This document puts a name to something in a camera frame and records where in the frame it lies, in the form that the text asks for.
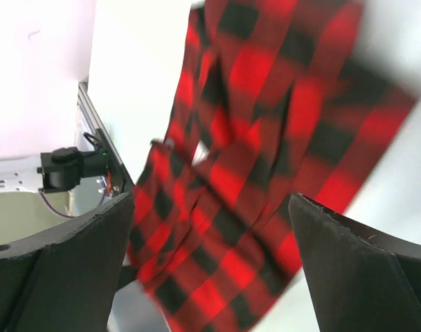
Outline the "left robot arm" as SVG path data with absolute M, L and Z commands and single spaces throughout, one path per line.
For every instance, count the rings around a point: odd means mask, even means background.
M 77 147 L 63 147 L 40 154 L 42 194 L 67 192 L 80 184 L 82 178 L 105 176 L 110 157 L 104 149 L 80 151 Z

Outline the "red black plaid shirt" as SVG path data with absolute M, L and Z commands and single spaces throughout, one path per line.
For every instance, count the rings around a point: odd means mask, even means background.
M 344 211 L 414 99 L 351 57 L 360 1 L 190 11 L 163 140 L 134 190 L 128 256 L 172 331 L 248 331 L 301 267 L 294 192 Z

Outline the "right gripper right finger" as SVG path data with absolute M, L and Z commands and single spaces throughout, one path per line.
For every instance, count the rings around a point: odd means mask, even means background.
M 289 215 L 320 331 L 421 331 L 421 245 L 302 194 Z

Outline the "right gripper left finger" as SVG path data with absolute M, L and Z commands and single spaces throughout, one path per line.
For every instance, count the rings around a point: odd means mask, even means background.
M 0 331 L 106 331 L 133 214 L 124 193 L 0 245 Z

